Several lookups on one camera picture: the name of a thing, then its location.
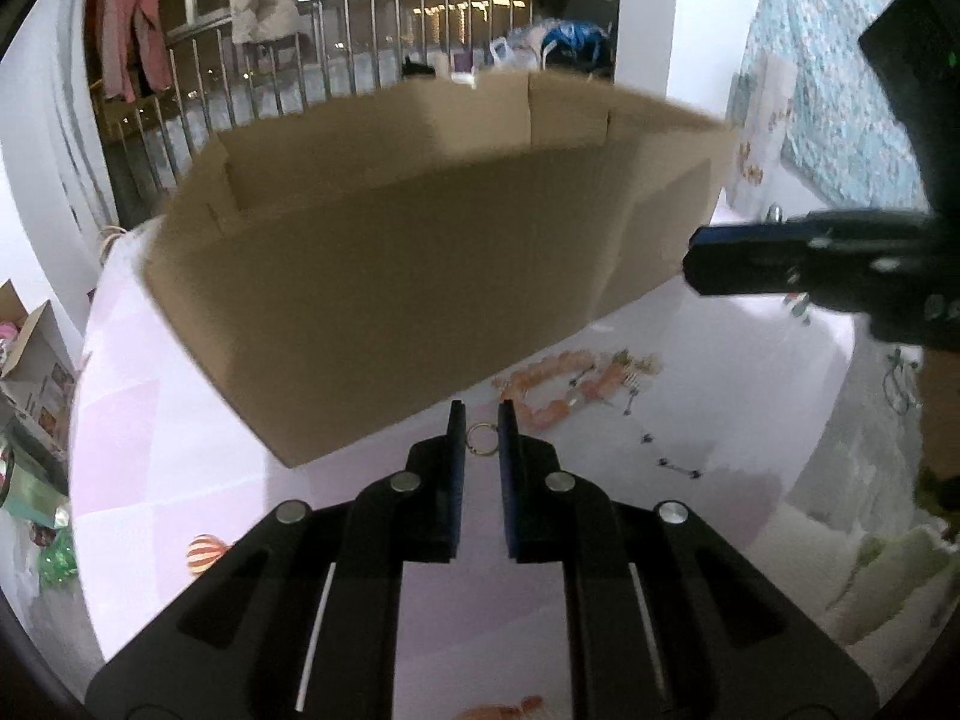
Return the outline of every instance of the blue patterned wall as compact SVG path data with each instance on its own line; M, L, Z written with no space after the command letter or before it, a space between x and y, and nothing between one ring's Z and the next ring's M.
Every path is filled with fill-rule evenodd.
M925 207L903 127L857 39L891 0L760 0L742 71L762 50L799 69L782 157L839 208Z

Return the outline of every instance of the white table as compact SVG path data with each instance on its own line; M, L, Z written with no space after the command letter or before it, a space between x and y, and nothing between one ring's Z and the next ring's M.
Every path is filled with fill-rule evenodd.
M733 219L725 209L715 218ZM219 399L136 278L150 229L118 242L104 269L71 434L80 580L108 659L189 585L195 536L233 543L283 500L352 499L448 417L439 403L285 469ZM632 416L594 405L541 437L614 498L645 507L678 498L746 547L822 435L853 350L851 319L815 311L804 326L779 298L698 298L675 278L531 360L624 347L664 360ZM496 421L490 381L455 397L467 424ZM660 457L703 475L663 469ZM568 715L567 651L560 568L507 560L497 459L467 455L456 562L405 568L395 717L448 720L526 695Z

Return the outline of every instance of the metal ring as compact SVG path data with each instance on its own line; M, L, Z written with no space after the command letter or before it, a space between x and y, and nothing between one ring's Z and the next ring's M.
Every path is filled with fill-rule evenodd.
M470 436L473 435L473 431L481 427L490 428L493 430L493 432L497 433L496 425L494 425L492 422L477 422L475 425L472 425L469 430L467 430L467 449L470 450L470 454L472 455L476 455L477 457L481 458L488 458L491 455L496 455L496 453L500 450L499 436L497 437L496 446L493 447L493 449L488 449L484 452L481 452L472 443L470 443Z

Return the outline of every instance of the balcony railing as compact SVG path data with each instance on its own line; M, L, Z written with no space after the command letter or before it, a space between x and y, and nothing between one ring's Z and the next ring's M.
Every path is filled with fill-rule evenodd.
M226 10L213 11L168 33L171 90L132 105L98 100L94 91L104 145L120 145L127 176L119 183L155 213L214 132L390 86L407 56L432 63L445 55L452 67L478 66L488 61L491 40L531 23L536 6L537 0L301 0L295 35L249 46L230 40Z

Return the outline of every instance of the cardboard box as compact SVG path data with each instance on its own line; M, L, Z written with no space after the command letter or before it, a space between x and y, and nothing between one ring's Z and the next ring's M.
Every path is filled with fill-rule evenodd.
M56 354L45 336L52 331L52 314L49 301L28 314L10 281L0 287L0 322L20 330L0 368L0 389L21 420L26 415L54 442L47 448L62 451L75 381L69 360Z
M733 145L726 124L579 76L400 84L220 133L144 278L296 466L678 274Z

